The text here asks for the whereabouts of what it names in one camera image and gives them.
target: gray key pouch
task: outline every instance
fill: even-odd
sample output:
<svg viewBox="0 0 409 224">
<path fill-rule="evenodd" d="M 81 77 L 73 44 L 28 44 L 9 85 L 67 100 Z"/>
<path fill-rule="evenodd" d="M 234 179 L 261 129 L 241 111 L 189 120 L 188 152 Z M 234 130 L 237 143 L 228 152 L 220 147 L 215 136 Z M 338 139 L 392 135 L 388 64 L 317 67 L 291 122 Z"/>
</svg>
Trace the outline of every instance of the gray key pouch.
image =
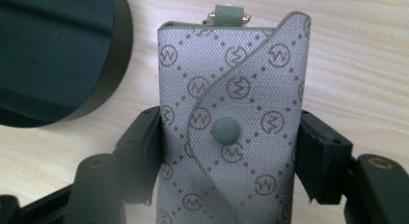
<svg viewBox="0 0 409 224">
<path fill-rule="evenodd" d="M 156 223 L 290 223 L 310 24 L 291 13 L 276 28 L 158 30 Z M 211 132 L 223 117 L 239 124 L 230 145 Z"/>
</svg>

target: coated canvas material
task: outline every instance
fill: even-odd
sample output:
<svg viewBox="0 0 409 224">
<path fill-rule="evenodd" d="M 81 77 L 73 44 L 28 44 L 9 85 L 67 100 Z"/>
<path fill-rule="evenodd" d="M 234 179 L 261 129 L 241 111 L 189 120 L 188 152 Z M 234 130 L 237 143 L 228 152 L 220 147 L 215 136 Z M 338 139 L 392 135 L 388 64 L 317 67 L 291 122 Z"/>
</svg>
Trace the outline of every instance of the coated canvas material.
<svg viewBox="0 0 409 224">
<path fill-rule="evenodd" d="M 310 18 L 158 31 L 164 153 L 156 223 L 290 223 Z M 231 117 L 232 145 L 210 130 Z"/>
</svg>

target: snap button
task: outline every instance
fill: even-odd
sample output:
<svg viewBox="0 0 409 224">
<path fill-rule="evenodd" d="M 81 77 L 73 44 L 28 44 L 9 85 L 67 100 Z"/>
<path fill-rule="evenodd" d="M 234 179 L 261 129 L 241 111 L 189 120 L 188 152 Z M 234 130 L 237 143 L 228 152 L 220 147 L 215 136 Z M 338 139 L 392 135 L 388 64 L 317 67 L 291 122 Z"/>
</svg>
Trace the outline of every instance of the snap button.
<svg viewBox="0 0 409 224">
<path fill-rule="evenodd" d="M 232 145 L 240 136 L 240 124 L 231 117 L 222 117 L 214 122 L 210 133 L 217 143 Z"/>
</svg>

